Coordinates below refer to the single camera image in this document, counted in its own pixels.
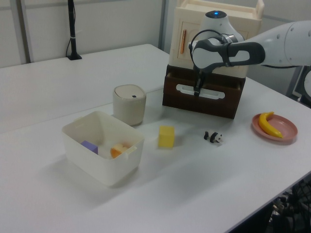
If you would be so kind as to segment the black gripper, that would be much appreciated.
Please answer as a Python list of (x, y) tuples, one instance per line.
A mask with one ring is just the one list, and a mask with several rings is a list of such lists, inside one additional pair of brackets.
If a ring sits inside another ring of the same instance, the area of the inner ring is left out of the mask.
[(201, 88), (203, 86), (204, 83), (204, 79), (205, 79), (205, 75), (203, 72), (198, 72), (197, 76), (196, 76), (196, 80), (195, 80), (195, 85), (193, 88), (194, 91), (194, 96), (199, 96), (201, 93)]

